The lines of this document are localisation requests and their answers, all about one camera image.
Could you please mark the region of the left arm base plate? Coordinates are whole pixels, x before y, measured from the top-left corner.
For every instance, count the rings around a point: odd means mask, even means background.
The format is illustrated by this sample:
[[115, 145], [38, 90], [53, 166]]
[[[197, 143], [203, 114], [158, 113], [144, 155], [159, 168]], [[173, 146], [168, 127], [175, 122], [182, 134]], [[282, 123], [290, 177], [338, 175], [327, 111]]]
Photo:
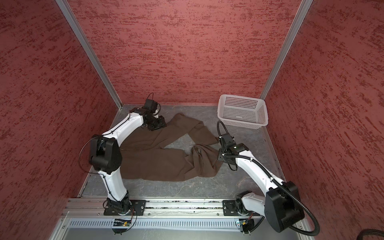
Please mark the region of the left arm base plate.
[[104, 203], [104, 216], [142, 216], [146, 207], [146, 200], [130, 200], [129, 202], [114, 202], [107, 199]]

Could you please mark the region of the aluminium front rail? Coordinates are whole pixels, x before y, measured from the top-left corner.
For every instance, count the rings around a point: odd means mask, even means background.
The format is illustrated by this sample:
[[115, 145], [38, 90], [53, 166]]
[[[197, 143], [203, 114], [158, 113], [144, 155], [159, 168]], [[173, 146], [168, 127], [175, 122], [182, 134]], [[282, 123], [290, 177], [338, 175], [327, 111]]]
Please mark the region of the aluminium front rail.
[[[107, 210], [105, 197], [71, 198], [62, 217], [112, 218], [114, 211]], [[134, 198], [131, 200], [140, 218], [235, 218], [241, 217], [234, 200], [207, 198]]]

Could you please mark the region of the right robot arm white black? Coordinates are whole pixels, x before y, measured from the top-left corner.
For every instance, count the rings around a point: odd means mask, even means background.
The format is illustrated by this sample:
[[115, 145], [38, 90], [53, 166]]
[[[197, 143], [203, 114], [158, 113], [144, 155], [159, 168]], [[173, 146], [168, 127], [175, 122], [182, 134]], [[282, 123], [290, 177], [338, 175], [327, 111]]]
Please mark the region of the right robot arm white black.
[[237, 145], [226, 151], [219, 149], [218, 160], [243, 169], [263, 193], [261, 196], [254, 193], [241, 196], [241, 210], [252, 211], [264, 216], [278, 233], [304, 219], [303, 207], [281, 190], [284, 188], [295, 198], [300, 199], [297, 186], [275, 176], [246, 147]]

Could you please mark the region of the white plastic basket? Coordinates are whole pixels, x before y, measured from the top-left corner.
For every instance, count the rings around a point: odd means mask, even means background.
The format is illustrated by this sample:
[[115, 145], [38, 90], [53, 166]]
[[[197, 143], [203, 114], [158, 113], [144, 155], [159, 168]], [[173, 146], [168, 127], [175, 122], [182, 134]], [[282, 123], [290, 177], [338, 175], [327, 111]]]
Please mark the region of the white plastic basket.
[[262, 99], [221, 95], [218, 118], [229, 126], [259, 129], [269, 123], [266, 102]]

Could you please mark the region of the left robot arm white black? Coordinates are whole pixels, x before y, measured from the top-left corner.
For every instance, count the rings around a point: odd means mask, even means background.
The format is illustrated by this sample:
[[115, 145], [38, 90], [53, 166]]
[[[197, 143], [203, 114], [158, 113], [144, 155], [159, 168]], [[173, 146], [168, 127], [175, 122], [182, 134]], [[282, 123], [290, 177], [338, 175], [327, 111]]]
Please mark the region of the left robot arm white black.
[[89, 163], [101, 176], [107, 190], [106, 209], [117, 215], [134, 213], [129, 192], [121, 176], [123, 161], [120, 146], [137, 128], [147, 127], [154, 131], [166, 127], [165, 118], [160, 116], [161, 107], [132, 109], [116, 126], [90, 140]]

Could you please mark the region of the left aluminium corner post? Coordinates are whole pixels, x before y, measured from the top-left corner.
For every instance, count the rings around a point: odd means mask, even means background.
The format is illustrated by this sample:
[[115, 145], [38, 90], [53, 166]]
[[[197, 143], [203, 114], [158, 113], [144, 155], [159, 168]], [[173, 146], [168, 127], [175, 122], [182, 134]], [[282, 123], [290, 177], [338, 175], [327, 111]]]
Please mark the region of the left aluminium corner post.
[[108, 93], [110, 94], [111, 98], [115, 102], [117, 108], [119, 110], [121, 110], [123, 107], [123, 102], [121, 101], [115, 88], [113, 87], [113, 84], [112, 84], [110, 78], [108, 77], [108, 75], [107, 75], [106, 71], [104, 70], [99, 58], [97, 57], [95, 51], [93, 50], [86, 34], [84, 33], [84, 31], [80, 25], [80, 23], [76, 19], [75, 14], [73, 13], [68, 1], [56, 0], [56, 3], [58, 4], [61, 12], [63, 13], [63, 15], [65, 17], [65, 19], [67, 20], [72, 31], [74, 32], [75, 36], [77, 37], [78, 41], [80, 42], [81, 46], [83, 47], [86, 55], [88, 56], [89, 60], [91, 61], [93, 67], [95, 68], [97, 74], [99, 75], [100, 79], [102, 80]]

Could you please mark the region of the aluminium corner post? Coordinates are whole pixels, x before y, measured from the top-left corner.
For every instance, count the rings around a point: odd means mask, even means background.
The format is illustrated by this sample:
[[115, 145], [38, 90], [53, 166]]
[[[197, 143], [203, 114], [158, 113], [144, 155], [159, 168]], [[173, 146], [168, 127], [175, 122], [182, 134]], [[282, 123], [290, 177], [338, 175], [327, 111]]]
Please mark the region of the aluminium corner post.
[[67, 20], [72, 31], [74, 32], [75, 36], [77, 37], [78, 41], [80, 42], [81, 46], [83, 47], [86, 55], [88, 56], [89, 60], [91, 61], [93, 67], [95, 68], [97, 74], [99, 75], [100, 79], [102, 80], [108, 93], [110, 94], [111, 98], [115, 102], [117, 108], [119, 110], [121, 110], [123, 107], [123, 102], [121, 101], [115, 88], [113, 87], [113, 84], [112, 84], [110, 78], [108, 77], [108, 75], [107, 75], [106, 71], [104, 70], [99, 58], [97, 57], [95, 51], [93, 50], [86, 34], [84, 33], [84, 31], [80, 25], [80, 23], [76, 19], [75, 14], [73, 13], [68, 1], [56, 0], [56, 3], [58, 4], [61, 12], [63, 13], [63, 15], [65, 17], [65, 19]]
[[280, 52], [276, 58], [276, 62], [271, 70], [271, 73], [266, 81], [266, 84], [263, 88], [263, 91], [261, 92], [260, 99], [265, 100], [279, 71], [281, 66], [284, 63], [284, 60], [290, 51], [290, 48], [297, 36], [297, 33], [299, 32], [299, 29], [313, 3], [313, 0], [302, 0], [301, 4], [298, 8], [298, 11], [293, 19], [293, 22], [290, 26], [290, 29], [287, 33], [287, 36], [282, 44], [282, 47], [280, 49]]

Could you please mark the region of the brown trousers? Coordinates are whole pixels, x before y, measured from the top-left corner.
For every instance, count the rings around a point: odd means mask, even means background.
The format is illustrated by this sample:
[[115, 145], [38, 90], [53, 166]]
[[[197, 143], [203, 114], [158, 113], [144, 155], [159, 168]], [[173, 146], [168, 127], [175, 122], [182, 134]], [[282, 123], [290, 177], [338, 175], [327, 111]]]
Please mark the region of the brown trousers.
[[[189, 153], [168, 148], [184, 135], [195, 143]], [[121, 176], [127, 180], [163, 182], [215, 177], [222, 166], [219, 152], [213, 148], [218, 142], [202, 121], [176, 114], [165, 128], [138, 128], [124, 140], [120, 146]]]

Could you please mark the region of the right aluminium corner post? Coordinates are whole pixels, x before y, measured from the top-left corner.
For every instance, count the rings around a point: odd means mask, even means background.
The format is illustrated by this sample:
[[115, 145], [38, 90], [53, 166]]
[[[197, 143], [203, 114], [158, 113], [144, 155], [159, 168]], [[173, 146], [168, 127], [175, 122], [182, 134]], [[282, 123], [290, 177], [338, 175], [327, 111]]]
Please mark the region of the right aluminium corner post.
[[293, 22], [290, 26], [290, 29], [287, 33], [287, 36], [282, 44], [282, 47], [280, 49], [280, 52], [276, 58], [276, 62], [271, 70], [271, 73], [266, 81], [266, 84], [263, 88], [263, 91], [261, 92], [260, 99], [265, 100], [279, 71], [281, 66], [284, 63], [284, 60], [290, 51], [290, 48], [297, 36], [297, 33], [299, 32], [299, 29], [313, 3], [313, 0], [302, 0], [301, 4], [298, 8], [298, 11], [293, 19]]

